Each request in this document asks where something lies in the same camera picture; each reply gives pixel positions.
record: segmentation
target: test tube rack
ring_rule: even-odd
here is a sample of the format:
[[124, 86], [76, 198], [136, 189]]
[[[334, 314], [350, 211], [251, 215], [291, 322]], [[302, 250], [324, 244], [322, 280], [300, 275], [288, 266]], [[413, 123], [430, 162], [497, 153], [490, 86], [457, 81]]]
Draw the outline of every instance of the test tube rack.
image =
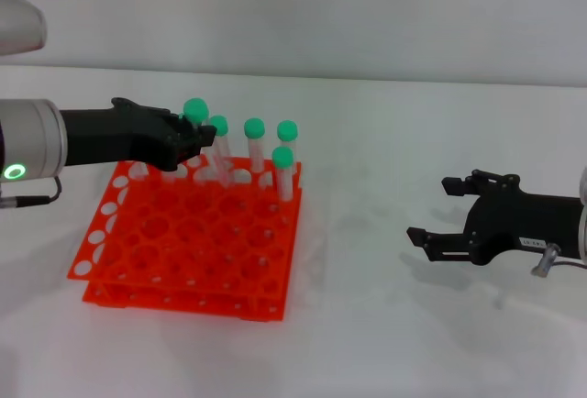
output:
[[68, 277], [88, 281], [83, 300], [124, 308], [283, 320], [302, 189], [278, 200], [275, 169], [230, 159], [223, 188], [204, 156], [175, 176], [117, 164]]

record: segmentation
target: green cap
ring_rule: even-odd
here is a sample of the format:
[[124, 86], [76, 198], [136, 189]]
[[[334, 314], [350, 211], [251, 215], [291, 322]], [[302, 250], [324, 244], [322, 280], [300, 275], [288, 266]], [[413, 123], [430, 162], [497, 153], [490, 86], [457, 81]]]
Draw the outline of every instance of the green cap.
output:
[[277, 137], [286, 143], [297, 138], [297, 125], [292, 120], [283, 120], [277, 125]]
[[216, 136], [224, 137], [228, 133], [228, 122], [225, 116], [213, 116], [210, 124], [216, 128]]
[[185, 102], [183, 114], [193, 125], [201, 125], [210, 116], [208, 105], [201, 98], [190, 98]]
[[265, 135], [265, 125], [260, 118], [249, 118], [245, 122], [245, 135], [247, 138], [257, 139]]
[[294, 153], [290, 148], [280, 146], [273, 150], [273, 164], [277, 169], [287, 169], [294, 164]]

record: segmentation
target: label sticker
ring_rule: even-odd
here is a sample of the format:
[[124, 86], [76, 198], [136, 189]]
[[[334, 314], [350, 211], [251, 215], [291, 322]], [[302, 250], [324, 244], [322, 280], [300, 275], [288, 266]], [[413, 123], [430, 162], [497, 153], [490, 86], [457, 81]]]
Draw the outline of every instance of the label sticker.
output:
[[547, 243], [542, 239], [520, 238], [523, 247], [533, 247], [535, 249], [545, 249]]

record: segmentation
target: white table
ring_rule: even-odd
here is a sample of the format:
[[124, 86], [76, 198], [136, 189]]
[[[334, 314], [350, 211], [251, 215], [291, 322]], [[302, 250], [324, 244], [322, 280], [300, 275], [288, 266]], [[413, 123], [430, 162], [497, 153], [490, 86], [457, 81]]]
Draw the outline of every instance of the white table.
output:
[[[518, 173], [575, 196], [587, 90], [0, 67], [0, 96], [61, 108], [113, 96], [179, 111], [202, 96], [231, 124], [298, 122], [305, 195], [286, 319], [112, 310], [65, 279], [113, 165], [62, 174], [59, 202], [0, 213], [0, 397], [443, 398], [585, 395], [587, 271], [430, 263], [405, 230], [460, 232], [473, 198], [445, 176]], [[50, 191], [22, 182], [8, 192]]]

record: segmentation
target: green led ring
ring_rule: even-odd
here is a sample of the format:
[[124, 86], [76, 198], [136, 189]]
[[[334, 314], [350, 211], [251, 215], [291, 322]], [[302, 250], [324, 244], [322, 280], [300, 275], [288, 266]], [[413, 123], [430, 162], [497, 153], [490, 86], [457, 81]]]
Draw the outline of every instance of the green led ring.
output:
[[27, 173], [27, 168], [22, 164], [13, 164], [12, 166], [6, 167], [4, 170], [4, 177], [7, 180], [17, 180], [22, 178]]

